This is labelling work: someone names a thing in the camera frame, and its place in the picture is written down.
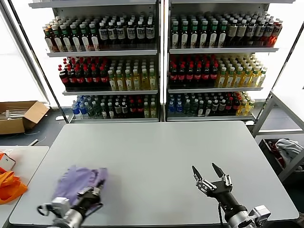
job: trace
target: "shelf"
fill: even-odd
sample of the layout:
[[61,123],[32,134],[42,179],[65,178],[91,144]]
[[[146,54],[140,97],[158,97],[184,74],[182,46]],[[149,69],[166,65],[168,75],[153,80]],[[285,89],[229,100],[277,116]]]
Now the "shelf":
[[183,93],[215,93],[215,92],[239,92],[239,91],[260,91],[262,87],[239,87],[239,88],[205,88],[205,89],[168,89],[169,94],[183,94]]
[[189,3],[293,3],[295,0],[171,0],[171,4],[189,4]]
[[134,119],[84,119],[71,120],[73,124],[96,124],[96,123],[147,123],[158,122],[158,118],[134,118]]
[[38,8],[63,8],[84,6],[122,6],[122,5],[152,5],[155,0],[55,0],[33,2],[28,5],[33,9]]
[[75,51],[75,52],[51,52],[49,57],[81,57],[81,56],[147,56],[156,55],[157,50],[119,50],[119,51]]
[[63,95],[132,95],[132,94],[157,94],[158,90],[134,90],[134,91],[81,91],[67,92]]
[[253,52],[276,52],[274,47],[240,47],[240,48],[179,48],[170,49],[170,54],[201,54],[201,53],[253,53]]
[[228,121],[228,120],[241,120],[241,121],[256,121],[253,115],[247,116],[207,116],[207,117],[168,117],[167,121]]

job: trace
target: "bottle label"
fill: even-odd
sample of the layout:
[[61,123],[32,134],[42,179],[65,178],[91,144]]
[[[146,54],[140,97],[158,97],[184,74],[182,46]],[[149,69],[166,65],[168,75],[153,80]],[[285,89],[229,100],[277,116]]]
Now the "bottle label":
[[144,111],[144,117],[149,118],[149,111]]
[[126,79],[126,84],[127,84],[127,90],[132,90],[132,84],[130,79]]
[[205,116],[209,116],[210,111],[211,111],[211,109],[207,109],[207,110],[206,110],[206,113],[205,113]]
[[154,27],[152,27],[152,28],[146,27],[146,32],[147,32],[148,39],[154,39]]
[[73,37],[73,42],[77,51],[81,51],[81,46],[78,37]]
[[235,37],[236,33],[237,33],[237,29],[238,29],[238,26],[229,26],[229,30],[228,30],[227,36],[229,36],[229,37]]
[[137,38],[138,39],[145,39],[146,38],[146,33],[144,28],[136,28],[137,30]]
[[108,28],[108,35],[109,35],[109,39],[117,39],[117,35],[116,35],[116,29],[115,28]]
[[179,42],[179,35],[173,34],[172,35],[172,48],[177,48],[178,42]]
[[150,87],[151,87],[151,89],[155,89],[155,79],[154,78],[150,78]]
[[107,29],[100,29],[99,30],[99,36],[101,40],[107,40],[109,39],[108,37],[108,30]]
[[103,115],[103,118],[106,119],[107,118],[107,114],[106,112],[101,112],[101,114]]
[[134,89],[135,90],[140,90],[140,88],[139,88],[139,81],[138,80],[133,80],[133,82],[134,82]]
[[221,77],[218,81],[218,88],[223,88],[223,84],[224,84],[225,78]]
[[109,111],[109,114],[110,114],[111,119],[113,119],[114,118],[114,112],[113,111]]
[[226,88],[231,88],[232,80],[233,80],[233,77],[228,78]]
[[73,51],[70,40],[67,37],[63,38],[63,42],[66,45],[67,51]]
[[112,91],[116,91],[115,81],[110,81],[110,86],[112,88]]
[[118,39],[125,39],[124,28],[116,29],[116,33],[117,33],[117,38]]
[[187,80],[192,80],[193,79],[193,75],[186,75],[186,79]]
[[155,110],[151,110],[151,118],[156,118],[156,111]]
[[203,109],[199,109],[199,114],[198,114],[198,116],[203,116]]
[[82,41],[83,41],[83,43],[84,43],[85,50],[86,50],[86,51],[90,51],[89,40],[87,39],[87,37],[82,37],[81,39],[82,39]]
[[95,51],[99,51],[98,38],[97,37],[92,37],[92,42],[93,42],[93,46],[94,46]]
[[217,75],[210,75],[210,78],[215,80],[215,79],[217,79]]
[[269,37],[272,34],[272,31],[274,30],[274,26],[266,26],[264,37]]
[[245,35],[247,26],[239,26],[237,29],[237,37],[243,37]]
[[257,26],[256,31],[255,31],[255,36],[256,37],[261,37],[265,31],[265,26]]
[[277,37],[280,34],[281,30],[282,30],[282,26],[275,26],[272,32],[272,36]]
[[200,36],[200,42],[199,42],[199,47],[200,48],[204,48],[205,47],[206,38],[207,38],[207,34],[206,33],[201,34],[201,36]]
[[243,87],[247,87],[248,86],[248,82],[249,82],[250,77],[245,77],[244,83],[243,83]]
[[127,28],[127,35],[129,39],[135,39],[135,28]]
[[186,48],[188,40],[188,34],[182,34],[181,36],[181,48]]
[[226,38],[226,33],[222,33],[220,34],[219,36],[219,39],[218,39],[218,48],[222,48],[224,46],[224,41],[225,41],[225,38]]
[[190,48],[195,48],[196,47],[196,40],[198,38],[197,34],[192,34],[191,35],[191,44],[190,44]]
[[246,37],[252,37],[255,33],[255,26],[247,26],[245,36]]
[[202,75],[201,75],[201,78],[202,78],[203,80],[208,80],[208,78],[209,78],[209,75],[206,75],[206,74],[202,74]]
[[238,84],[239,84],[240,80],[241,80],[241,77],[236,77],[236,80],[233,83],[234,88],[238,87]]
[[60,52],[64,52],[64,48],[63,48],[63,45],[62,45],[62,42],[61,42],[61,39],[56,37],[55,38],[55,42],[57,44],[57,47],[59,49]]
[[216,38],[217,38],[217,34],[212,33],[210,36],[209,48],[212,48],[212,47],[214,48]]
[[178,75],[177,77],[178,80],[182,81],[185,79],[185,75]]
[[117,80],[117,84],[118,84],[119,91],[123,91],[124,90],[123,81],[122,80]]

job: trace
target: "gray table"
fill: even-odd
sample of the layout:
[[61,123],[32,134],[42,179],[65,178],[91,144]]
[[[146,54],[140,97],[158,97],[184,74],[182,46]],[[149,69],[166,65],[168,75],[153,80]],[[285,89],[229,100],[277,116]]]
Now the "gray table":
[[243,122],[67,124],[10,217],[20,225],[50,225],[36,206],[48,202],[71,165],[107,167],[104,208],[84,226],[219,223],[218,204],[195,186],[191,166],[218,180],[211,162],[231,175],[233,194],[249,210],[266,205],[270,220],[298,211]]
[[[12,149],[10,157],[17,162],[12,170],[15,172],[16,176],[21,178],[25,185],[28,185],[44,156],[48,152],[48,146],[0,146],[0,151],[10,149]],[[3,227],[8,220],[19,199],[20,197],[7,204],[0,205],[0,228]]]

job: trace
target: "bottle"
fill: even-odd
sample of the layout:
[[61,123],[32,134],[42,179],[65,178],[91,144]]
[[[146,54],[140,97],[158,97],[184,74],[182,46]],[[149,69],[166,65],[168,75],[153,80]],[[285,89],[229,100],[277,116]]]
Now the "bottle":
[[91,31],[91,40],[92,40],[92,44],[93,44],[91,50],[99,51],[100,50],[99,49],[99,36],[97,34],[95,24],[90,24],[89,27],[90,27],[90,31]]
[[248,87],[251,87],[251,88],[256,87],[257,80],[259,78],[259,75],[258,75],[259,70],[260,70],[260,68],[257,66],[254,68],[253,74],[248,83]]
[[260,80],[258,81],[258,83],[257,83],[257,87],[262,87],[262,84],[263,84],[263,82],[264,82],[264,80],[265,80],[265,77],[266,77],[266,71],[267,71],[267,67],[264,67],[263,69],[262,69],[262,74],[260,75]]
[[242,105],[240,105],[240,107],[238,108],[236,115],[245,115],[246,112],[246,104],[247,104],[247,100],[244,99],[242,101]]
[[55,42],[54,38],[51,36],[47,26],[43,27],[43,31],[44,31],[44,34],[45,34],[44,39],[47,43],[49,51],[50,52],[58,52],[59,50],[57,48],[56,42]]
[[209,40],[209,48],[215,48],[216,40],[217,40],[217,28],[218,28],[218,21],[214,20],[212,22],[212,27],[210,30],[210,40]]
[[110,82],[112,91],[118,91],[118,85],[117,85],[116,79],[114,78],[113,71],[109,70],[108,75],[109,75],[109,82]]
[[218,48],[224,47],[225,38],[226,38],[226,30],[227,30],[228,21],[223,20],[221,23],[221,29],[218,37]]
[[145,27],[143,26],[143,23],[141,21],[138,22],[136,31],[137,31],[138,43],[144,44],[145,40],[146,40],[146,31],[145,31]]
[[179,43],[179,22],[178,21],[173,21],[173,28],[172,28],[172,32],[171,32],[171,40],[172,40],[172,49],[176,49]]
[[207,101],[207,105],[206,105],[206,111],[205,111],[205,116],[209,116],[210,112],[211,112],[211,107],[212,107],[212,101],[208,100]]
[[124,90],[124,79],[121,70],[116,70],[118,90]]
[[196,48],[197,39],[198,39],[198,21],[194,20],[192,22],[192,31],[190,37],[190,48]]
[[133,84],[134,84],[134,90],[141,89],[141,82],[140,82],[140,78],[139,78],[137,69],[133,70]]
[[241,80],[242,71],[243,71],[243,68],[240,66],[237,68],[237,73],[233,75],[233,80],[232,80],[233,88],[239,87],[239,82]]
[[262,46],[262,36],[265,32],[266,25],[265,25],[266,20],[263,19],[260,21],[260,23],[256,26],[256,31],[253,37],[254,40],[254,46]]
[[144,113],[144,117],[145,118],[149,118],[150,117],[150,109],[149,109],[148,102],[144,102],[143,103],[143,113]]
[[216,82],[217,88],[223,88],[224,82],[225,82],[225,74],[226,74],[226,67],[222,67],[221,72],[218,76],[218,81]]
[[155,90],[156,89],[156,77],[154,73],[154,68],[150,68],[149,73],[149,81],[150,81],[150,89]]
[[234,78],[234,70],[235,68],[233,66],[230,67],[228,74],[226,75],[226,79],[224,81],[224,85],[223,85],[224,88],[231,88],[232,81]]
[[198,110],[198,116],[203,116],[204,115],[204,101],[200,100],[199,101],[199,110]]
[[58,50],[59,52],[64,52],[65,51],[65,48],[64,48],[64,42],[63,42],[63,39],[61,37],[61,35],[59,34],[59,31],[58,31],[58,26],[57,25],[52,25],[52,30],[53,30],[53,33],[54,33],[54,40],[55,40],[55,43],[58,47]]
[[181,32],[181,48],[187,48],[188,43],[188,21],[184,20],[182,22],[182,32]]

